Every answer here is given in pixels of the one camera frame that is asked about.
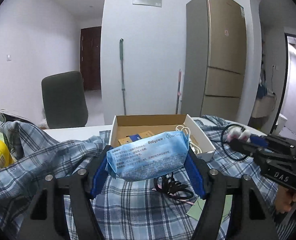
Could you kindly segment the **person's right hand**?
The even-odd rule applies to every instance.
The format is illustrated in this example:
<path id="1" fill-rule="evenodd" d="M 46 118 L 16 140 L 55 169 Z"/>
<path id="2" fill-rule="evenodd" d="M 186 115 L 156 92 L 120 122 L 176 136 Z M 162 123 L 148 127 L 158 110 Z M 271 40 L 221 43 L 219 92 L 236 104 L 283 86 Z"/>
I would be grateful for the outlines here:
<path id="1" fill-rule="evenodd" d="M 290 212 L 292 202 L 296 202 L 296 193 L 291 193 L 289 189 L 279 185 L 274 202 L 276 211 L 279 213 Z"/>

